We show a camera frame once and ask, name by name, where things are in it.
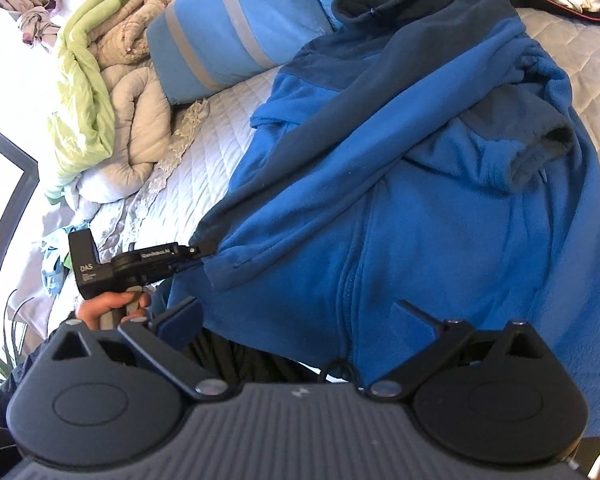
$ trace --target jacket zipper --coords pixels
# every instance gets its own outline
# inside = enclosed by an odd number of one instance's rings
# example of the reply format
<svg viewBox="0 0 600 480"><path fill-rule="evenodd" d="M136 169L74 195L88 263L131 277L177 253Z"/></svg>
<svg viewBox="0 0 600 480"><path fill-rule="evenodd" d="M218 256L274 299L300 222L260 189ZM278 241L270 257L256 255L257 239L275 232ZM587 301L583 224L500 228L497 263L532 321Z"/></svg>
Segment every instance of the jacket zipper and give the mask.
<svg viewBox="0 0 600 480"><path fill-rule="evenodd" d="M351 240L351 248L349 251L347 277L342 294L342 318L345 328L346 342L346 360L353 365L355 358L355 350L353 342L356 339L356 334L353 333L352 319L358 316L359 305L353 305L353 293L356 286L356 277L361 265L362 249L365 245L366 230L369 222L369 211L371 209L372 195L374 191L367 192L365 196L365 204L362 210L362 217L357 222L356 231Z"/></svg>

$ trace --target green blanket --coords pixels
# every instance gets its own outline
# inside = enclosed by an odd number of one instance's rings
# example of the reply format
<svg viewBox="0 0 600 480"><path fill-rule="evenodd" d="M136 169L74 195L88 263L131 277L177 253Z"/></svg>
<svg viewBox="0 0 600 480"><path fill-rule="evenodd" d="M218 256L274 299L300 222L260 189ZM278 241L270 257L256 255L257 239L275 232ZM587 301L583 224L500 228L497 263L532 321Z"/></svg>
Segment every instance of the green blanket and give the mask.
<svg viewBox="0 0 600 480"><path fill-rule="evenodd" d="M88 32L127 0L87 0L58 32L56 105L48 119L52 147L40 163L40 181L49 201L84 170L109 158L114 113L98 62L88 51Z"/></svg>

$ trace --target blue fleece jacket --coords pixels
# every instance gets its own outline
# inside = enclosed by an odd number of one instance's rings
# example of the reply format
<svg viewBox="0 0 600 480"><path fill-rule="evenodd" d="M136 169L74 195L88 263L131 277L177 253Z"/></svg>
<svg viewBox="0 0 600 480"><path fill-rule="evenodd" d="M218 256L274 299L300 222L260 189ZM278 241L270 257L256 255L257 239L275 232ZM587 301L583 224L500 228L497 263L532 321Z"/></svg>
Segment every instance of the blue fleece jacket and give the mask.
<svg viewBox="0 0 600 480"><path fill-rule="evenodd" d="M398 303L527 319L600 435L600 168L567 75L509 0L335 0L283 67L179 275L205 325L369 383L432 341Z"/></svg>

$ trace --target lace trim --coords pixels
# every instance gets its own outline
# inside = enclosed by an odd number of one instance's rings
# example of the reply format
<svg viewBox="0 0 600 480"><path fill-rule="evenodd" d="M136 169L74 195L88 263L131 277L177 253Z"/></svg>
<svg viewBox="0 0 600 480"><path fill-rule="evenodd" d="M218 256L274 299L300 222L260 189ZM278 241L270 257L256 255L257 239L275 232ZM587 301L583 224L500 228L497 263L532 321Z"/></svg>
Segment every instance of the lace trim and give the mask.
<svg viewBox="0 0 600 480"><path fill-rule="evenodd" d="M167 179L171 176L171 173L182 162L184 152L194 141L200 123L208 114L209 102L206 99L202 102L193 103L187 110L182 126L171 136L167 154L155 165L153 173L144 183L142 189L138 191L128 208L125 228L121 236L122 251L127 251L129 245L138 240L142 221L149 214L149 209L158 193L167 186Z"/></svg>

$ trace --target gray stripe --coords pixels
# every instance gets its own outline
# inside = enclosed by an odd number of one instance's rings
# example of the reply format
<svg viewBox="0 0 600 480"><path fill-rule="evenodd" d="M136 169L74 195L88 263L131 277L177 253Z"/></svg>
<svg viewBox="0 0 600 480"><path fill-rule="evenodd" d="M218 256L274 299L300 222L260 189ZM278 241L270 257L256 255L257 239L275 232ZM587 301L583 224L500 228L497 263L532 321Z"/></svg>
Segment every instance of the gray stripe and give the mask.
<svg viewBox="0 0 600 480"><path fill-rule="evenodd" d="M171 2L164 11L164 19L167 22L167 28L171 33L171 37L175 42L180 55L184 58L189 69L193 72L193 75L198 78L198 81L210 92L219 92L224 87L216 83L213 78L206 71L204 65L198 58L198 54L193 50L193 47L189 43L184 30L176 15L176 7L174 5L175 0Z"/></svg>
<svg viewBox="0 0 600 480"><path fill-rule="evenodd" d="M238 0L222 0L226 7L226 12L229 14L229 19L234 26L235 32L240 38L242 46L247 53L253 58L253 60L259 64L262 68L268 69L273 68L276 64L267 57L262 47L253 35L253 31L247 21L247 17L244 15L240 1Z"/></svg>

